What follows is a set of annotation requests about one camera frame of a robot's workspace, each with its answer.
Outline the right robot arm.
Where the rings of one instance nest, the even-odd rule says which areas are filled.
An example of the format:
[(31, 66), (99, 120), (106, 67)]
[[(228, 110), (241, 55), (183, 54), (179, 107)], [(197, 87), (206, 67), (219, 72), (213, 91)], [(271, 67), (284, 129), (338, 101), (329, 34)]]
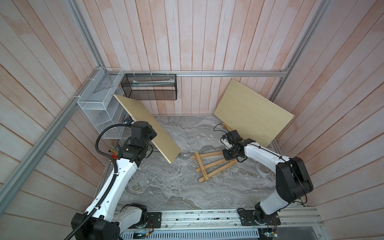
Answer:
[(299, 157), (289, 158), (262, 147), (252, 139), (243, 139), (236, 130), (221, 137), (224, 158), (237, 160), (255, 160), (276, 176), (275, 190), (255, 205), (254, 218), (259, 225), (267, 224), (278, 211), (313, 191), (313, 183), (304, 161)]

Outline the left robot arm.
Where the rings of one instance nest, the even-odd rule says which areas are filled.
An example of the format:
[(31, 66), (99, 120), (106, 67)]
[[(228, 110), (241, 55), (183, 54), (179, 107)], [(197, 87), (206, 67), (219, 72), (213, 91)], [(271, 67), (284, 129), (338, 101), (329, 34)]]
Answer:
[(147, 224), (148, 210), (140, 204), (130, 204), (127, 209), (115, 213), (117, 204), (130, 178), (138, 166), (151, 155), (151, 140), (157, 133), (148, 122), (138, 121), (132, 124), (121, 124), (121, 127), (131, 129), (124, 146), (119, 150), (116, 158), (102, 152), (99, 144), (95, 143), (96, 151), (109, 158), (113, 164), (113, 171), (103, 185), (95, 200), (84, 213), (75, 214), (71, 221), (72, 232), (66, 237), (68, 240), (119, 240), (121, 234), (135, 225)]

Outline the wooden easel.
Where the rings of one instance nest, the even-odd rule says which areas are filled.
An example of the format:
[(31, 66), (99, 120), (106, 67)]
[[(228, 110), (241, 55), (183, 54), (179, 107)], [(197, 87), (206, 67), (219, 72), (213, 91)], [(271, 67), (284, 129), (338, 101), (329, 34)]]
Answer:
[(225, 133), (233, 131), (233, 129), (230, 128), (227, 124), (222, 123), (221, 125), (223, 126)]
[[(192, 160), (197, 160), (198, 161), (199, 167), (196, 169), (196, 172), (197, 173), (201, 172), (202, 175), (203, 175), (199, 179), (200, 183), (208, 181), (211, 177), (215, 176), (218, 173), (221, 173), (222, 171), (228, 169), (229, 167), (235, 165), (238, 162), (237, 160), (228, 160), (227, 161), (226, 159), (222, 158), (220, 160), (217, 160), (215, 162), (209, 163), (207, 165), (203, 164), (202, 159), (210, 158), (210, 157), (215, 157), (215, 156), (221, 156), (221, 155), (223, 155), (222, 151), (206, 153), (206, 154), (199, 154), (198, 152), (195, 152), (194, 155), (192, 155), (190, 157)], [(216, 166), (219, 166), (219, 165), (221, 165), (221, 167), (217, 168), (216, 170), (214, 170), (214, 171), (212, 171), (210, 173), (207, 172), (207, 169), (212, 168), (212, 167), (216, 167)]]

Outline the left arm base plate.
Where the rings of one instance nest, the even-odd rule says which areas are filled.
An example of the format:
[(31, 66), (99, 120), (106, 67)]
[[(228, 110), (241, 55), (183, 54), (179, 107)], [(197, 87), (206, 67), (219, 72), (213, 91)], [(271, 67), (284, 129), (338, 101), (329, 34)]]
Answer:
[(144, 229), (149, 229), (151, 226), (154, 229), (159, 229), (162, 222), (162, 213), (161, 212), (149, 212), (144, 214), (144, 223), (142, 227)]

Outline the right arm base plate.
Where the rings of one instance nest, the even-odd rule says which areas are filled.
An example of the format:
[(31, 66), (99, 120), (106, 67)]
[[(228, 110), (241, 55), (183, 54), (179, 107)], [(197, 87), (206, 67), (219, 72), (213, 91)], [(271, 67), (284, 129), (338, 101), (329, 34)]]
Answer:
[(242, 226), (279, 226), (281, 225), (280, 217), (277, 213), (266, 215), (262, 210), (245, 210), (237, 209)]

